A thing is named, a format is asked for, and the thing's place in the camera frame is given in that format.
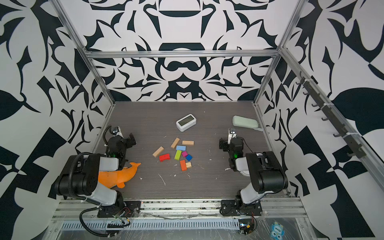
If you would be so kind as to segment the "light blue block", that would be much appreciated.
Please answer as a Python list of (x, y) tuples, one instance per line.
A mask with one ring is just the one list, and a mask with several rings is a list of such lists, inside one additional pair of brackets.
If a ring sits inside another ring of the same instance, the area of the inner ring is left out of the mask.
[(176, 147), (176, 150), (180, 150), (180, 151), (186, 151), (186, 146), (177, 146)]

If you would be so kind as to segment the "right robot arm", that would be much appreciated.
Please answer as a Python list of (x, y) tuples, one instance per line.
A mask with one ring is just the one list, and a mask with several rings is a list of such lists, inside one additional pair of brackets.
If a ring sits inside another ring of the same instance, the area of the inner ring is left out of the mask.
[(230, 169), (250, 178), (250, 183), (238, 191), (234, 201), (229, 204), (222, 202), (221, 209), (229, 210), (226, 215), (231, 215), (232, 211), (236, 211), (237, 215), (246, 215), (260, 210), (259, 203), (263, 197), (288, 187), (288, 178), (274, 152), (245, 154), (244, 144), (242, 138), (219, 140), (219, 149), (229, 154)]

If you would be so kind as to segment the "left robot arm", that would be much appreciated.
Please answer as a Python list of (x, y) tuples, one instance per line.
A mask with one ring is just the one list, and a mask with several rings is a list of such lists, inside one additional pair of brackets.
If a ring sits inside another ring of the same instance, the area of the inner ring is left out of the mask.
[(130, 210), (122, 193), (114, 187), (124, 188), (135, 176), (140, 164), (131, 162), (126, 167), (126, 152), (136, 143), (133, 134), (128, 138), (116, 135), (108, 140), (105, 154), (70, 156), (55, 181), (56, 194), (96, 205), (99, 218), (127, 214)]

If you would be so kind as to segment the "red block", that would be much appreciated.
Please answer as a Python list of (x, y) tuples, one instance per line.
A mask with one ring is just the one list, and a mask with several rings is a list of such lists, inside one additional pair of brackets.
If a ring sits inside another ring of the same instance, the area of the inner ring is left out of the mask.
[(160, 162), (163, 162), (165, 160), (170, 160), (170, 159), (171, 159), (170, 154), (165, 154), (165, 155), (159, 156), (159, 161)]

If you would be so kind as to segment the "orange block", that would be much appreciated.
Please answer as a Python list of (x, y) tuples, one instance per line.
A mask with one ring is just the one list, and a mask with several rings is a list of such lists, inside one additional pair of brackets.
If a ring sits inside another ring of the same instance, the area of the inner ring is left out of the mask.
[(188, 169), (185, 160), (180, 161), (180, 165), (182, 171), (186, 171)]

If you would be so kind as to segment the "lime green block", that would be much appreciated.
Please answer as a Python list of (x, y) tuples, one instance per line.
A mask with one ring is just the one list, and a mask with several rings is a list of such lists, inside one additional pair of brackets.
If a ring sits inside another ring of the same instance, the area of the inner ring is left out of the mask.
[(182, 151), (181, 150), (177, 150), (174, 159), (179, 161), (180, 158), (181, 158), (181, 155), (182, 155)]

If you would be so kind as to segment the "pale green case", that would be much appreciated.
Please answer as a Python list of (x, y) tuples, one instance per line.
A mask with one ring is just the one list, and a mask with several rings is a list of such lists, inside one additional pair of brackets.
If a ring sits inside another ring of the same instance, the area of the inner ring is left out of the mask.
[(244, 118), (241, 116), (233, 116), (232, 122), (234, 127), (253, 129), (255, 131), (261, 132), (263, 131), (258, 121), (254, 119)]

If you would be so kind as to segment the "orange toy whale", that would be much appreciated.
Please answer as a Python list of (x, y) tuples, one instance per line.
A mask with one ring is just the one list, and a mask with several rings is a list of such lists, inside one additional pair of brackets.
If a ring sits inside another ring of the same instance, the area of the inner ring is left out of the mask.
[(109, 189), (113, 187), (123, 189), (125, 183), (130, 181), (136, 175), (138, 168), (141, 165), (141, 163), (134, 162), (131, 162), (130, 164), (130, 168), (124, 167), (120, 171), (99, 172), (98, 182)]

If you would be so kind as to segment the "white digital clock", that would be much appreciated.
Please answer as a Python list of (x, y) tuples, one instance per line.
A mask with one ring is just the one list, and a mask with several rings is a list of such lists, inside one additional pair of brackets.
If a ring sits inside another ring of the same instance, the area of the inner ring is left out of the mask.
[(197, 119), (194, 115), (189, 114), (178, 121), (176, 121), (176, 126), (180, 132), (184, 132), (188, 130), (189, 128), (193, 127), (196, 125)]

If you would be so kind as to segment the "blue robot sticker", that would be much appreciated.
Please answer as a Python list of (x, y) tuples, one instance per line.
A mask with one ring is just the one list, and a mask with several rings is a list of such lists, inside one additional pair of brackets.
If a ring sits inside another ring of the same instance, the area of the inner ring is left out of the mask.
[(283, 240), (284, 239), (284, 235), (285, 235), (285, 229), (284, 229), (284, 226), (281, 225), (280, 223), (278, 222), (274, 222), (271, 226), (270, 226), (270, 238), (273, 239), (273, 240)]

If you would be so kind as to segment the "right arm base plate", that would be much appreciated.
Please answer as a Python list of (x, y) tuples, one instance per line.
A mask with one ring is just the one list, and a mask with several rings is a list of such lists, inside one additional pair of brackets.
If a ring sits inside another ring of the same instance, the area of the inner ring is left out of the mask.
[(260, 202), (245, 205), (236, 200), (221, 200), (220, 214), (225, 217), (261, 216), (262, 212)]

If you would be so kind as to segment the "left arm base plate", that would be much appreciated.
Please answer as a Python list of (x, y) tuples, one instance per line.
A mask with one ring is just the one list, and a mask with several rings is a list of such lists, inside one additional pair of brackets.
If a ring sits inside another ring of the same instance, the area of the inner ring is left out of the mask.
[(102, 206), (98, 211), (98, 218), (113, 218), (116, 215), (124, 218), (130, 218), (138, 214), (141, 210), (141, 201), (124, 201), (123, 204)]

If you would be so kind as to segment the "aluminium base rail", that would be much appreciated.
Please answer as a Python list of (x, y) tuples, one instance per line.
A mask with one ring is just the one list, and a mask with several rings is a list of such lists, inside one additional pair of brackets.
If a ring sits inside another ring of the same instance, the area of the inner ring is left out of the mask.
[(232, 199), (144, 199), (126, 201), (122, 217), (150, 219), (192, 219), (221, 217), (305, 218), (299, 198), (263, 198), (245, 208)]

